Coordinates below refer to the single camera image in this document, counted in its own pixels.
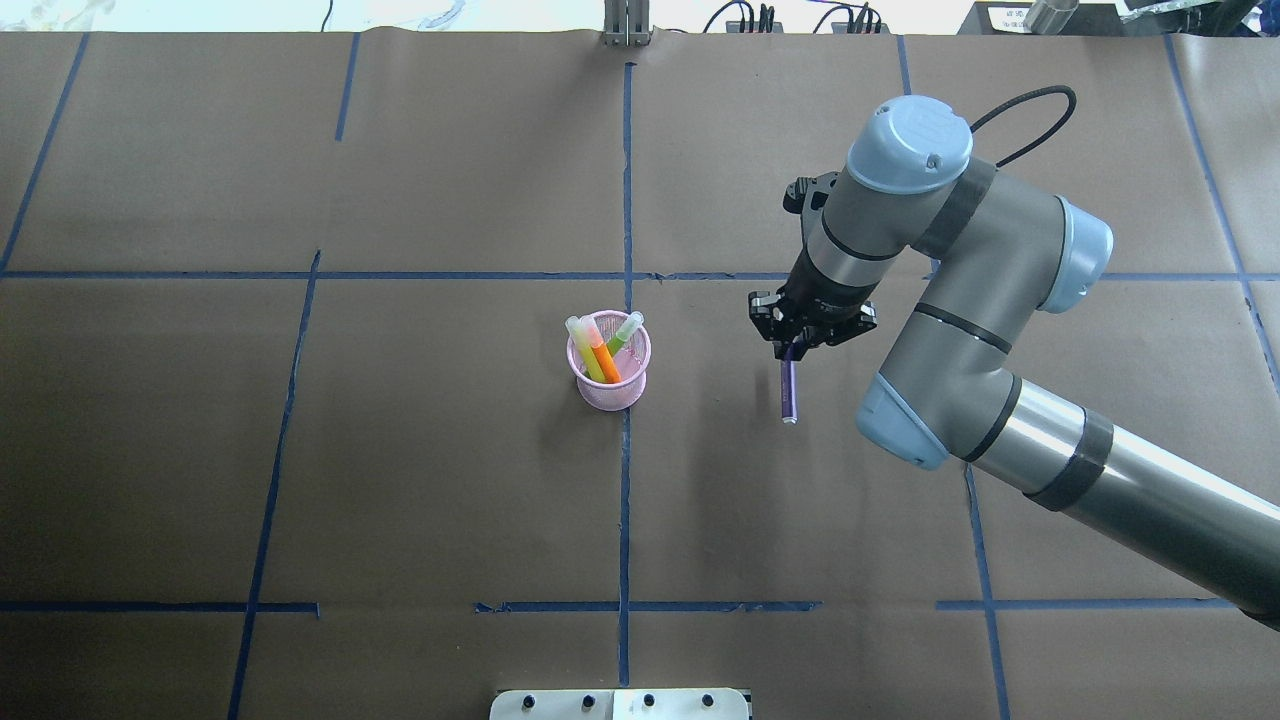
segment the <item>purple marker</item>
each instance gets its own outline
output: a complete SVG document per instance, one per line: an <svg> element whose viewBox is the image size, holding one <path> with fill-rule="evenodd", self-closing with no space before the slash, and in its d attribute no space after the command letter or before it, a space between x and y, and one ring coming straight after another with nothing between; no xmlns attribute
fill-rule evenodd
<svg viewBox="0 0 1280 720"><path fill-rule="evenodd" d="M791 361L791 346L782 357L782 421L794 425L800 419L796 415L796 364Z"/></svg>

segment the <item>orange highlighter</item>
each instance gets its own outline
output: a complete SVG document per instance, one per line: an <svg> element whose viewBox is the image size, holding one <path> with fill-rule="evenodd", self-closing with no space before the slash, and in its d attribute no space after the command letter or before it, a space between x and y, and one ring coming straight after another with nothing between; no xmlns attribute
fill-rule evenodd
<svg viewBox="0 0 1280 720"><path fill-rule="evenodd" d="M609 384L617 384L622 382L622 375L618 374L618 366L613 364L613 356L609 355L609 348L604 345L604 337L600 334L600 328L596 327L595 320L591 318L579 318L579 323L586 329L586 337L591 346L591 354L600 363L600 370L604 372L604 382Z"/></svg>

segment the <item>black tape band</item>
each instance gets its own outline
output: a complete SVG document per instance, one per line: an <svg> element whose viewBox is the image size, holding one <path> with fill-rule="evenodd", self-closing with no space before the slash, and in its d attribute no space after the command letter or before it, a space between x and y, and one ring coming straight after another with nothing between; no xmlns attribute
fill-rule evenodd
<svg viewBox="0 0 1280 720"><path fill-rule="evenodd" d="M978 447L973 448L973 452L965 455L961 460L965 462L974 462L982 457L988 448L991 448L991 443L996 442L1000 433L1005 432L1005 425L1009 424L1009 416L1014 414L1014 407L1018 407L1018 398L1021 395L1023 379L1014 375L1014 386L1009 388L1009 397L1005 398L1005 406L1000 409L1000 415L996 416L996 423L991 425L989 430L987 430L987 434L982 438L982 442L978 443Z"/></svg>
<svg viewBox="0 0 1280 720"><path fill-rule="evenodd" d="M956 315L955 313L947 313L941 307L934 307L933 305L928 305L925 302L918 304L915 306L915 311L922 315L928 315L931 318L942 320L948 325L955 325L956 328L960 328L961 331L972 334L973 337L1004 352L1005 355L1009 355L1009 351L1014 348L1014 343L1009 342L1007 340L1000 337L998 334L988 331L982 325L977 325L974 323L970 323L969 320L965 320L964 318Z"/></svg>
<svg viewBox="0 0 1280 720"><path fill-rule="evenodd" d="M865 252L859 252L859 251L854 250L852 247L849 247L844 242L840 242L840 238L836 237L836 233L831 232L831 228L827 227L827 215L826 215L826 213L823 213L823 215L822 215L822 229L823 229L823 232L827 233L827 240L829 240L831 243L835 245L836 247L838 247L842 251L845 251L845 255L851 255L854 258L858 258L859 260L872 260L872 261L876 261L876 260L892 260L893 258L897 258L896 252L893 255L868 255Z"/></svg>
<svg viewBox="0 0 1280 720"><path fill-rule="evenodd" d="M996 181L996 167L982 160L969 160L969 167L951 187L951 195L933 217L933 222L911 246L929 258L942 258L969 225L978 205L987 197Z"/></svg>
<svg viewBox="0 0 1280 720"><path fill-rule="evenodd" d="M1075 501L1089 492L1093 483L1102 477L1114 439L1115 425L1111 424L1111 420L1085 410L1084 432L1080 433L1080 442L1075 446L1075 452L1068 460L1066 468L1062 468L1062 471L1044 489L1024 495L1032 502L1053 512L1075 505Z"/></svg>

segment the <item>metal plate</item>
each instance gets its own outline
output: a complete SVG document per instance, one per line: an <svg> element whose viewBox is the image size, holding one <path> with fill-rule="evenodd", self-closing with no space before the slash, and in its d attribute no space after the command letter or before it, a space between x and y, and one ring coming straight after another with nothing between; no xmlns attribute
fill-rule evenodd
<svg viewBox="0 0 1280 720"><path fill-rule="evenodd" d="M751 703L730 688L625 691L507 691L489 720L643 717L645 720L750 720Z"/></svg>

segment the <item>marker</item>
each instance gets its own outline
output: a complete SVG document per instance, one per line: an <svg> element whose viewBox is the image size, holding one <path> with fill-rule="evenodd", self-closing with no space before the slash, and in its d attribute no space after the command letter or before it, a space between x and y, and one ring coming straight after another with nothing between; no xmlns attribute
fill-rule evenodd
<svg viewBox="0 0 1280 720"><path fill-rule="evenodd" d="M782 421L794 425L800 420L796 414L796 364L791 361L791 346L782 357Z"/></svg>
<svg viewBox="0 0 1280 720"><path fill-rule="evenodd" d="M613 333L613 337L609 338L609 342L604 345L605 347L609 348L609 355L617 355L618 351L622 350L622 346L626 345L627 341L631 340L631 336L635 334L636 328L639 328L643 324L644 324L644 315L641 315L640 313L632 313L627 315L627 319L622 320L622 325L618 327L618 332Z"/></svg>
<svg viewBox="0 0 1280 720"><path fill-rule="evenodd" d="M595 354L595 360L600 364L600 370L604 372L604 380L596 382L609 384L621 383L622 375L618 374L618 366L613 364L613 356L609 355L609 350L604 347L604 337L600 334L600 328L595 324L595 320L593 318L579 318L577 324L585 329L591 352Z"/></svg>
<svg viewBox="0 0 1280 720"><path fill-rule="evenodd" d="M595 354L591 352L591 338L586 334L586 329L582 328L579 316L573 315L564 320L564 328L568 329L568 336L573 338L573 347L577 348L577 354L582 356L582 363L586 365L586 377L603 383L604 372L600 370L600 363L595 359Z"/></svg>

